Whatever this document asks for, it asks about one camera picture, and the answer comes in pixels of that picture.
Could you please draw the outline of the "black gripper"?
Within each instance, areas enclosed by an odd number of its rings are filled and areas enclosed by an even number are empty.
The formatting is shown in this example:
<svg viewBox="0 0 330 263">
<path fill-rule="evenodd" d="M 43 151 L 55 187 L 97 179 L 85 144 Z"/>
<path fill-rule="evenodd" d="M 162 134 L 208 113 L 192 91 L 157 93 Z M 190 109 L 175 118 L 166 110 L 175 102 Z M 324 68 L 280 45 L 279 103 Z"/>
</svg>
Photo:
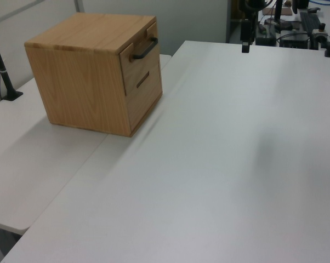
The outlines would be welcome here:
<svg viewBox="0 0 330 263">
<path fill-rule="evenodd" d="M 241 22 L 242 53 L 249 53 L 250 45 L 255 40 L 256 18 L 244 19 Z"/>
</svg>

